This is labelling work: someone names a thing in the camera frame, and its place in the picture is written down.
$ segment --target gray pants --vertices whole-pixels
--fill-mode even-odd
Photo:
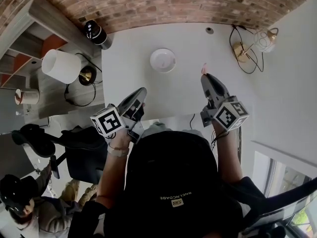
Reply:
[[[142,138],[153,135],[155,133],[163,132],[163,131],[172,131],[172,130],[169,128],[166,128],[166,125],[164,123],[156,121],[148,129],[144,131]],[[203,138],[202,133],[196,129],[184,129],[182,130],[182,132],[191,133]]]

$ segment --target black cap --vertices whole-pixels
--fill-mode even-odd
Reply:
[[[32,177],[20,180],[14,175],[6,175],[0,181],[1,201],[14,211],[23,212],[26,205],[29,205],[35,192],[37,183]]]

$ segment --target watch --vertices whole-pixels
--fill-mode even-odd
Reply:
[[[130,149],[129,148],[125,148],[125,149],[112,148],[109,144],[107,150],[108,150],[108,153],[110,153],[113,156],[124,157],[129,154]]]

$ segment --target white cube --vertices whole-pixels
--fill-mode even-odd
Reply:
[[[108,137],[125,127],[115,107],[102,109],[92,115],[90,119],[98,133],[104,137]]]
[[[239,128],[249,117],[249,113],[240,101],[222,103],[214,118],[227,130]]]

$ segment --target person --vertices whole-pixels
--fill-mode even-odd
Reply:
[[[250,205],[229,191],[263,198],[243,177],[235,132],[213,121],[218,169],[211,147],[198,131],[172,131],[162,123],[145,130],[133,146],[117,131],[99,182],[96,202],[74,216],[69,238],[232,238],[242,229]]]
[[[66,238],[74,212],[80,211],[97,191],[96,185],[87,188],[77,203],[79,181],[73,179],[66,184],[60,198],[41,196],[51,175],[48,164],[37,179],[6,175],[0,181],[1,201],[25,238]]]

